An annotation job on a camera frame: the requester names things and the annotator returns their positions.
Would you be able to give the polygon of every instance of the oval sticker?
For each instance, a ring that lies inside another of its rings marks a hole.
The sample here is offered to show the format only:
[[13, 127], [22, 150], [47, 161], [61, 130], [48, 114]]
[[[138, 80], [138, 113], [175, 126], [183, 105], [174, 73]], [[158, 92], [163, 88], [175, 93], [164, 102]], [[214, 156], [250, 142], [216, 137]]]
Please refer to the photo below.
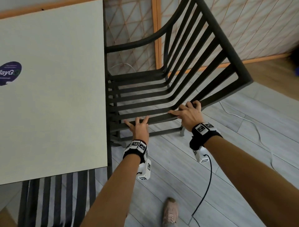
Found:
[[14, 81], [21, 73], [22, 65], [19, 62], [11, 61], [0, 66], [0, 86]]

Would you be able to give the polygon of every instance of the person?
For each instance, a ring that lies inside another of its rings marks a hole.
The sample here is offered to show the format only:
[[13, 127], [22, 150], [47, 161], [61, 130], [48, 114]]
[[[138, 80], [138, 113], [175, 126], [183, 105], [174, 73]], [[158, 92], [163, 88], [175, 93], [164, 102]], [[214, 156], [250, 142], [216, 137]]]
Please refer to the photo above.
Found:
[[[204, 147], [267, 227], [299, 226], [299, 190], [276, 171], [226, 141], [215, 130], [205, 139], [201, 138], [197, 133], [199, 130], [195, 132], [204, 123], [201, 104], [199, 101], [193, 104], [195, 107], [187, 102], [186, 106], [180, 105], [179, 110], [170, 110], [169, 113], [178, 116], [196, 140], [204, 141]], [[133, 140], [143, 141], [146, 145], [149, 143], [148, 119], [147, 116], [140, 123], [137, 117], [135, 126], [125, 121], [133, 132]], [[134, 149], [129, 150], [130, 154], [124, 155], [87, 212], [81, 227], [124, 226], [136, 173], [143, 159]], [[177, 203], [173, 198], [168, 198], [164, 207], [163, 226], [175, 226], [177, 219]]]

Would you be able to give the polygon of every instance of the forearm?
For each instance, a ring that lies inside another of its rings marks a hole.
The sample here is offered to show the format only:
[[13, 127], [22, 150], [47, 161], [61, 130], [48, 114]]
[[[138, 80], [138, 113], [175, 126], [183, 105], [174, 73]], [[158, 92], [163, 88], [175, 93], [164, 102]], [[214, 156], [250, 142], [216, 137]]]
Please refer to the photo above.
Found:
[[140, 157], [127, 155], [106, 182], [81, 227], [123, 227], [133, 193]]
[[219, 136], [205, 147], [266, 226], [298, 225], [299, 190], [291, 183]]

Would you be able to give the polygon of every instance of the sneaker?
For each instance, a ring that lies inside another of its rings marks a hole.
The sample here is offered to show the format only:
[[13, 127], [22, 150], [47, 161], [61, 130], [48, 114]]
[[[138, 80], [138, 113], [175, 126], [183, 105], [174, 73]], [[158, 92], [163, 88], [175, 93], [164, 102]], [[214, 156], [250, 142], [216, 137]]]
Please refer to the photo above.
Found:
[[179, 216], [178, 204], [174, 198], [167, 198], [164, 204], [163, 226], [176, 223]]

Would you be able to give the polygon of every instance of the slatted chair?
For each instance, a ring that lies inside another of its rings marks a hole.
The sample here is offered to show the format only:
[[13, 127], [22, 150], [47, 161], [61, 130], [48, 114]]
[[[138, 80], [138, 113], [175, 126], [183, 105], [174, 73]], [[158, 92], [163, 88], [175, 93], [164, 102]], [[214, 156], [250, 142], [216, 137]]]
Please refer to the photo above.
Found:
[[[182, 17], [180, 27], [172, 43], [170, 43], [173, 26], [180, 17]], [[187, 98], [189, 98], [191, 102], [200, 100], [202, 109], [204, 109], [252, 82], [248, 71], [203, 0], [181, 1], [169, 21], [156, 33], [139, 41], [106, 47], [105, 54], [141, 47], [154, 42], [163, 35], [165, 35], [164, 55], [163, 66], [160, 69], [122, 75], [111, 75], [110, 72], [106, 70], [106, 81], [108, 83], [108, 90], [106, 92], [109, 96], [109, 98], [107, 98], [107, 112], [111, 141], [119, 143], [122, 146], [125, 146], [124, 141], [130, 140], [131, 137], [121, 138], [120, 131], [127, 129], [127, 126], [122, 123], [121, 120], [132, 119], [137, 116], [160, 114], [159, 116], [151, 117], [148, 124], [171, 121], [176, 118], [168, 114], [167, 111], [177, 109]], [[214, 35], [213, 40], [190, 69], [191, 63], [195, 60], [205, 44], [208, 44], [211, 35]], [[199, 68], [203, 66], [217, 48], [219, 48], [219, 52], [216, 53], [217, 55], [212, 59], [206, 69], [189, 87], [186, 87], [187, 83], [194, 77]], [[201, 85], [226, 58], [230, 64], [197, 95], [190, 98], [190, 95], [197, 87]], [[187, 69], [190, 69], [190, 71], [184, 76]], [[238, 76], [236, 81], [222, 88], [215, 94], [208, 96], [208, 94], [234, 73]], [[184, 89], [187, 90], [178, 99], [178, 95], [181, 94]], [[158, 109], [154, 108], [156, 105], [171, 103], [176, 99], [178, 99], [177, 102], [172, 106]], [[145, 107], [147, 108], [145, 111], [134, 110], [136, 108]], [[129, 113], [121, 114], [123, 111], [129, 111]], [[182, 136], [184, 135], [184, 128], [181, 126], [179, 128], [152, 132], [150, 136], [177, 131], [180, 131]]]
[[[79, 227], [86, 213], [87, 189], [89, 188], [89, 205], [96, 198], [95, 170], [78, 172], [76, 209], [73, 214], [73, 173], [66, 174], [66, 197], [62, 200], [62, 175], [55, 176], [53, 227]], [[43, 188], [41, 227], [49, 226], [51, 177], [24, 181], [22, 184], [18, 227], [34, 227], [37, 220], [39, 190]], [[65, 220], [61, 220], [61, 207], [65, 203]]]

